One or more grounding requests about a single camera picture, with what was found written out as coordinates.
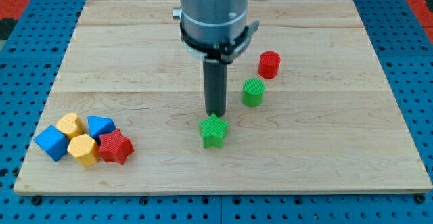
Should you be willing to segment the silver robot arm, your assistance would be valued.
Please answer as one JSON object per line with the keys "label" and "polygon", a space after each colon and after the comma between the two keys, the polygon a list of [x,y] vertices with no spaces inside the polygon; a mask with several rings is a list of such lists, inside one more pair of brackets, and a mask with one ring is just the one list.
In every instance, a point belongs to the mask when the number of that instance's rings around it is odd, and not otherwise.
{"label": "silver robot arm", "polygon": [[173,15],[183,43],[206,62],[232,63],[259,27],[258,21],[247,25],[248,0],[180,0]]}

